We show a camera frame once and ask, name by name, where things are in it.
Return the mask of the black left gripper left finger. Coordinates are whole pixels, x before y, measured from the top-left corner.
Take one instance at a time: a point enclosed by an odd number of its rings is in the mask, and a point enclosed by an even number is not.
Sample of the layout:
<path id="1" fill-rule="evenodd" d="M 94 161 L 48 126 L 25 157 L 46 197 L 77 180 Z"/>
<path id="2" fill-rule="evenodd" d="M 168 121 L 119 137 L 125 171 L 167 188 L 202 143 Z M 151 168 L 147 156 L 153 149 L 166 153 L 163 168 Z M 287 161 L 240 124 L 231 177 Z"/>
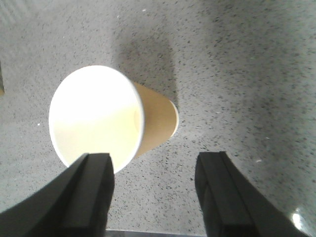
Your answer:
<path id="1" fill-rule="evenodd" d="M 104 237 L 115 186 L 109 154 L 84 154 L 0 214 L 2 237 Z"/>

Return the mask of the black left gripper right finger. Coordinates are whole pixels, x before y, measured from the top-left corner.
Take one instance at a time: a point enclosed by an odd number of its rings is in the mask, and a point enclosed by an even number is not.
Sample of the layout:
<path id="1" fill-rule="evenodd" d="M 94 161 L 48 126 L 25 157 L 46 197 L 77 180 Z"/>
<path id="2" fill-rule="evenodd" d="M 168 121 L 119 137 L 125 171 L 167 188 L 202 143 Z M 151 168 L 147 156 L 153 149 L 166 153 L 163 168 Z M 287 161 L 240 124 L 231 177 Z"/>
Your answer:
<path id="1" fill-rule="evenodd" d="M 225 152 L 200 152 L 195 188 L 209 237 L 304 237 Z"/>

